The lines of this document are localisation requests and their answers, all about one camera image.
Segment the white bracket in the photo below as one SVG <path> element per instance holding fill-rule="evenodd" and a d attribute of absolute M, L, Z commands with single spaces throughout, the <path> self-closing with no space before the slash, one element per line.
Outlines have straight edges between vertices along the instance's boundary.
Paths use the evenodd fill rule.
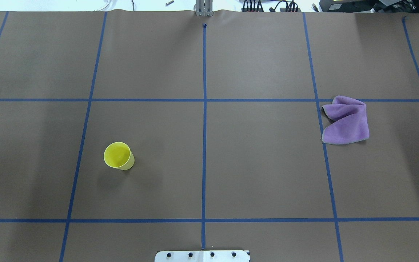
<path fill-rule="evenodd" d="M 213 0 L 196 0 L 196 16 L 213 16 Z"/>
<path fill-rule="evenodd" d="M 244 250 L 160 251 L 155 262 L 250 262 Z"/>

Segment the purple cloth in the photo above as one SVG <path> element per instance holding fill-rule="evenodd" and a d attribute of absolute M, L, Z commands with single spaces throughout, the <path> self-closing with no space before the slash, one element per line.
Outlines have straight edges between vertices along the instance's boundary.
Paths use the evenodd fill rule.
<path fill-rule="evenodd" d="M 366 105 L 347 96 L 336 96 L 332 104 L 323 106 L 326 116 L 334 121 L 324 128 L 323 143 L 350 144 L 370 137 Z"/>

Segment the gray table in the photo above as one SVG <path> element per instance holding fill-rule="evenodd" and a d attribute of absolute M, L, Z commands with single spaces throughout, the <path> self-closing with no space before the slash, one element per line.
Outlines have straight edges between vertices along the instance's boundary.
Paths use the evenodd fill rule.
<path fill-rule="evenodd" d="M 0 261 L 419 261 L 402 17 L 0 13 Z M 321 143 L 336 95 L 367 103 L 368 141 Z M 104 164 L 114 141 L 132 169 Z"/>

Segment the folded towel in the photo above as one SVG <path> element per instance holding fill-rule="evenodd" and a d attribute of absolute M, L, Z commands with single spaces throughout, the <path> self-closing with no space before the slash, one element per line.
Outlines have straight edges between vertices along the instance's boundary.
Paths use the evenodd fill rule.
<path fill-rule="evenodd" d="M 366 105 L 347 96 L 336 96 L 332 104 L 322 106 L 326 116 L 334 121 L 324 128 L 323 143 L 350 144 L 370 137 L 366 120 Z"/>

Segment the white label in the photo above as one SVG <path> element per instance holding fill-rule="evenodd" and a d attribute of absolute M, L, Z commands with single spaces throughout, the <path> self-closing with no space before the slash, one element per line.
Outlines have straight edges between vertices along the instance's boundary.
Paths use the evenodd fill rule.
<path fill-rule="evenodd" d="M 329 11 L 330 10 L 339 10 L 339 8 L 341 7 L 342 4 L 335 4 L 335 5 L 331 5 L 329 7 Z"/>

